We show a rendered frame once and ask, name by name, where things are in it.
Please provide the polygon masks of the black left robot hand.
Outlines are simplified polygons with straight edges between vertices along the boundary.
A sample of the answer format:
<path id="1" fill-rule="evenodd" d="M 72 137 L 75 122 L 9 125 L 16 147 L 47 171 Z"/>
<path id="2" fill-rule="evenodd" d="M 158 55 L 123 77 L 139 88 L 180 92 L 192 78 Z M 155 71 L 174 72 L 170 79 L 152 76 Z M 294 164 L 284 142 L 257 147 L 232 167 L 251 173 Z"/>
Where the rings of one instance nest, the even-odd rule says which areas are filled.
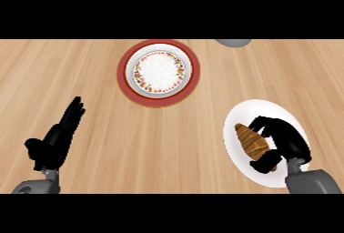
<path id="1" fill-rule="evenodd" d="M 43 139 L 28 138 L 25 140 L 24 145 L 28 149 L 28 156 L 35 161 L 35 171 L 46 169 L 58 170 L 64 165 L 72 136 L 81 122 L 84 111 L 81 98 L 75 96 L 62 119 L 52 126 L 46 137 Z"/>

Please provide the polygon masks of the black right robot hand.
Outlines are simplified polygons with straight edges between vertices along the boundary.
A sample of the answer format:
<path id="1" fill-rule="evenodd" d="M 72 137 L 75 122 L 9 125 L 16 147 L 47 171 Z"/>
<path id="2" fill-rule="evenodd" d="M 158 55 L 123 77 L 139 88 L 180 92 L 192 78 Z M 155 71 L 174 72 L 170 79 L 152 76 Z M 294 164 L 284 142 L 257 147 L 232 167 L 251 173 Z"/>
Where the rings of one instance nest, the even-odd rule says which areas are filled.
<path id="1" fill-rule="evenodd" d="M 273 139 L 276 149 L 269 150 L 250 165 L 263 174 L 267 174 L 282 159 L 301 158 L 303 164 L 312 160 L 307 142 L 294 126 L 279 118 L 258 116 L 248 128 L 261 136 Z"/>

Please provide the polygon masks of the brown croissant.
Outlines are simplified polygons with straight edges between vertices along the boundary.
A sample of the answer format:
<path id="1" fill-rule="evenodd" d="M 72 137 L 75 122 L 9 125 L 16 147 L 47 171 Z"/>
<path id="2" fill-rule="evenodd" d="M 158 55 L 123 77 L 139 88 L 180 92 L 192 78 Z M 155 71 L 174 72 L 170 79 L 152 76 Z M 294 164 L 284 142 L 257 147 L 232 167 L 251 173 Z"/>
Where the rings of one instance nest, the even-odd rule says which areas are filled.
<path id="1" fill-rule="evenodd" d="M 263 174 L 273 172 L 281 162 L 276 150 L 269 147 L 264 137 L 244 124 L 236 124 L 233 128 L 241 147 L 253 159 L 250 165 Z"/>

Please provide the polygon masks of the plain white plate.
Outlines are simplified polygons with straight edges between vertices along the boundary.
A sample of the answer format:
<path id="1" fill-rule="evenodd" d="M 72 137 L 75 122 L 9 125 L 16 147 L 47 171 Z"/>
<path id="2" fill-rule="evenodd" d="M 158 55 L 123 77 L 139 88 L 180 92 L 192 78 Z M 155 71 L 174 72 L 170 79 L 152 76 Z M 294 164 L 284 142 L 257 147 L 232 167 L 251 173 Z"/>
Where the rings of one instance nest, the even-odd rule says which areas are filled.
<path id="1" fill-rule="evenodd" d="M 282 188 L 286 187 L 286 160 L 282 160 L 278 163 L 275 172 L 269 172 L 267 174 L 257 172 L 250 165 L 253 159 L 250 158 L 250 156 L 245 153 L 245 150 L 242 149 L 241 141 L 236 136 L 235 125 L 242 124 L 248 126 L 255 117 L 258 116 L 279 118 L 284 121 L 286 121 L 298 131 L 306 142 L 309 142 L 306 131 L 288 110 L 273 102 L 269 102 L 267 100 L 250 99 L 241 102 L 232 108 L 226 116 L 223 124 L 223 143 L 232 162 L 242 174 L 257 184 L 272 188 Z"/>

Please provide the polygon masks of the white plate with floral rim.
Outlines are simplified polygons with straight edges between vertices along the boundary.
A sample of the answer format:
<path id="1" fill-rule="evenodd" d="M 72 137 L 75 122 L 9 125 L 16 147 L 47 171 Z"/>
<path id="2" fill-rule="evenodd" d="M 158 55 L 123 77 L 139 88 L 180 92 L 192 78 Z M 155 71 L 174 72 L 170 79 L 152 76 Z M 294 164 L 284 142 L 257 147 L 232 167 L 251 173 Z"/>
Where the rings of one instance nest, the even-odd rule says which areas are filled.
<path id="1" fill-rule="evenodd" d="M 186 88 L 192 71 L 188 53 L 174 45 L 155 43 L 129 56 L 126 81 L 139 96 L 162 99 Z"/>

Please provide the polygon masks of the round red placemat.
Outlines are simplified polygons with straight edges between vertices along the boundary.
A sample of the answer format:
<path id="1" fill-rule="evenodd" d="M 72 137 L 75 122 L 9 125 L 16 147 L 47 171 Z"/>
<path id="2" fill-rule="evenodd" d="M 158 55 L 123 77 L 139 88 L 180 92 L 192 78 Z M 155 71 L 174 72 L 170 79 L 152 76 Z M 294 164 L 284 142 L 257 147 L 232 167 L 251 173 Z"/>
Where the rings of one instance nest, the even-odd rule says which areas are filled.
<path id="1" fill-rule="evenodd" d="M 133 89 L 129 87 L 129 84 L 126 81 L 126 65 L 127 65 L 127 61 L 129 61 L 129 56 L 143 46 L 152 45 L 155 43 L 165 43 L 168 45 L 177 46 L 188 53 L 188 56 L 191 58 L 192 67 L 193 67 L 192 78 L 191 78 L 191 82 L 189 82 L 186 88 L 182 90 L 182 92 L 179 94 L 176 94 L 174 96 L 165 97 L 162 99 L 154 99 L 154 98 L 148 98 L 145 96 L 139 96 L 134 93 Z M 149 39 L 149 40 L 142 41 L 139 44 L 136 44 L 124 53 L 123 58 L 121 58 L 120 63 L 118 63 L 118 67 L 117 67 L 117 82 L 118 82 L 118 86 L 121 88 L 124 95 L 136 104 L 139 104 L 142 106 L 149 106 L 149 107 L 165 107 L 165 106 L 171 106 L 171 105 L 177 104 L 179 102 L 182 102 L 188 98 L 188 96 L 191 95 L 191 93 L 193 92 L 193 90 L 196 88 L 196 85 L 199 82 L 199 77 L 201 77 L 201 64 L 199 64 L 198 57 L 196 57 L 193 51 L 191 50 L 191 48 L 183 43 L 180 43 L 179 41 L 171 40 L 171 39 Z"/>

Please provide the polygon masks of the grey rounded object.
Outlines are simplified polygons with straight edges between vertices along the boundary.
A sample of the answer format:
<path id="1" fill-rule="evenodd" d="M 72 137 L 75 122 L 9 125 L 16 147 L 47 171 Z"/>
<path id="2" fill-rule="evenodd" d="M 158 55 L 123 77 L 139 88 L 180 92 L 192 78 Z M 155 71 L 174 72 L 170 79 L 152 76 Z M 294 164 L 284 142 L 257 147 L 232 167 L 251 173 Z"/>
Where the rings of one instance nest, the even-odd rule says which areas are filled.
<path id="1" fill-rule="evenodd" d="M 251 42 L 250 39 L 219 39 L 217 42 L 226 47 L 244 47 Z"/>

